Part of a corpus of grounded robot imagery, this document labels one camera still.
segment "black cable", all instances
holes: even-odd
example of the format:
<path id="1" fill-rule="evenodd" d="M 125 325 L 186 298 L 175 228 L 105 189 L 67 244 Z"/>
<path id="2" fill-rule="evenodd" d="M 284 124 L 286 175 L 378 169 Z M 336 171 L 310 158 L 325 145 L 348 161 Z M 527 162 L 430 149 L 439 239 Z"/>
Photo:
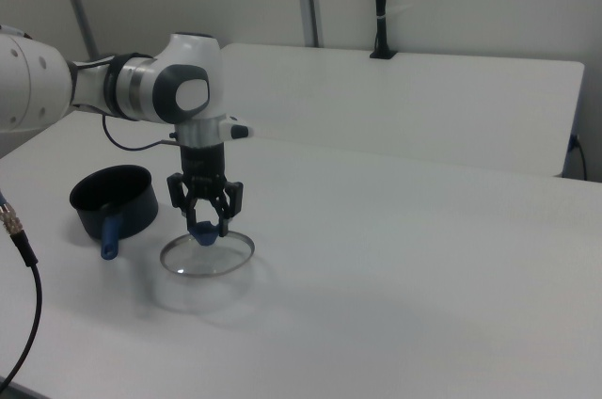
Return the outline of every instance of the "black cable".
<path id="1" fill-rule="evenodd" d="M 104 62 L 86 63 L 84 65 L 77 65 L 77 70 L 87 70 L 88 68 L 101 67 L 102 65 L 108 65 L 111 60 L 105 60 Z"/>
<path id="2" fill-rule="evenodd" d="M 581 147 L 581 143 L 579 140 L 575 140 L 575 146 L 578 148 L 579 153 L 581 154 L 581 164 L 583 165 L 583 181 L 587 181 L 587 165 L 585 164 L 585 153 L 583 152 L 583 147 Z"/>
<path id="3" fill-rule="evenodd" d="M 2 382 L 0 385 L 0 395 L 2 395 L 2 392 L 8 388 L 8 385 L 14 376 L 19 372 L 21 366 L 23 366 L 23 363 L 27 358 L 27 354 L 29 354 L 29 349 L 31 349 L 34 339 L 36 338 L 36 333 L 38 333 L 38 326 L 40 325 L 41 317 L 41 281 L 40 272 L 38 272 L 38 267 L 35 264 L 31 265 L 31 272 L 34 274 L 34 281 L 36 282 L 36 314 L 34 316 L 34 324 L 29 332 L 29 338 L 27 339 L 27 344 L 25 345 L 25 349 L 23 350 L 21 357 L 17 360 L 17 363 L 12 368 L 12 371 L 10 371 L 10 374 L 8 374 L 7 378 L 5 378 L 4 382 Z"/>
<path id="4" fill-rule="evenodd" d="M 149 148 L 156 147 L 157 145 L 172 145 L 172 146 L 176 146 L 176 147 L 180 146 L 180 144 L 178 142 L 172 142 L 170 140 L 159 140 L 157 142 L 151 143 L 150 145 L 145 145 L 144 147 L 135 147 L 135 148 L 124 147 L 123 145 L 121 145 L 120 143 L 118 143 L 109 134 L 109 130 L 106 127 L 106 115 L 103 115 L 103 129 L 104 129 L 104 134 L 106 135 L 106 138 L 108 138 L 113 145 L 115 145 L 117 148 L 120 148 L 120 149 L 125 150 L 127 152 L 142 152 L 142 151 L 147 150 Z"/>

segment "white robot link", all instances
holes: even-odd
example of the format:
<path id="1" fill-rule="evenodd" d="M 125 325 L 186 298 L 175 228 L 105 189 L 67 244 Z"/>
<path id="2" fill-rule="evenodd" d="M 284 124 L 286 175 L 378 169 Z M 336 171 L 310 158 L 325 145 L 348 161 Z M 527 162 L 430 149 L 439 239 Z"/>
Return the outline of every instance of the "white robot link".
<path id="1" fill-rule="evenodd" d="M 175 125 L 182 173 L 167 179 L 172 205 L 187 227 L 197 224 L 197 200 L 217 211 L 220 236 L 240 212 L 243 185 L 224 174 L 224 142 L 252 136 L 223 108 L 223 72 L 217 41 L 172 34 L 157 56 L 139 53 L 70 62 L 52 46 L 0 28 L 0 132 L 44 128 L 70 105 L 106 116 Z M 184 194 L 182 185 L 186 186 Z"/>

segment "cable connector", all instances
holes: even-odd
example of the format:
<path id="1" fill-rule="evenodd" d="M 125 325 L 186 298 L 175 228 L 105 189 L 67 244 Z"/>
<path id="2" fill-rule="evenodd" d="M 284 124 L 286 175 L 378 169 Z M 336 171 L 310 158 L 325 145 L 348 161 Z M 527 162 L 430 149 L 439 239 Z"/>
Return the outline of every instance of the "cable connector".
<path id="1" fill-rule="evenodd" d="M 23 231 L 21 220 L 19 220 L 17 213 L 9 203 L 0 205 L 0 221 L 4 223 L 4 228 L 10 236 L 17 234 L 19 231 Z"/>
<path id="2" fill-rule="evenodd" d="M 4 228 L 6 228 L 13 244 L 19 249 L 25 265 L 31 267 L 37 264 L 38 258 L 36 258 L 34 250 L 29 245 L 21 220 L 19 220 L 17 213 L 9 203 L 0 205 L 0 220 L 4 223 Z"/>

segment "blue handle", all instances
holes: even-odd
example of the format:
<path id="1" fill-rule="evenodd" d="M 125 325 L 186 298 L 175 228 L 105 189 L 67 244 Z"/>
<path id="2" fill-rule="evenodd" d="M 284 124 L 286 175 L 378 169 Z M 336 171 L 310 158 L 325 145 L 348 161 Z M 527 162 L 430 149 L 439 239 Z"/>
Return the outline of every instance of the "blue handle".
<path id="1" fill-rule="evenodd" d="M 112 260 L 119 252 L 119 229 L 123 222 L 121 214 L 108 215 L 103 221 L 101 256 L 104 260 Z"/>

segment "black pole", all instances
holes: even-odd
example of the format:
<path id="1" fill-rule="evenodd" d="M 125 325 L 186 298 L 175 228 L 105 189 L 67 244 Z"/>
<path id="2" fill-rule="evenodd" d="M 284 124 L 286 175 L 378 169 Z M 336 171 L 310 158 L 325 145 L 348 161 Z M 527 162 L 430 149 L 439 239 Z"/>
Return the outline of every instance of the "black pole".
<path id="1" fill-rule="evenodd" d="M 376 0 L 376 41 L 374 43 L 374 52 L 370 54 L 371 58 L 390 59 L 397 53 L 396 51 L 391 51 L 387 45 L 386 5 L 387 0 Z"/>

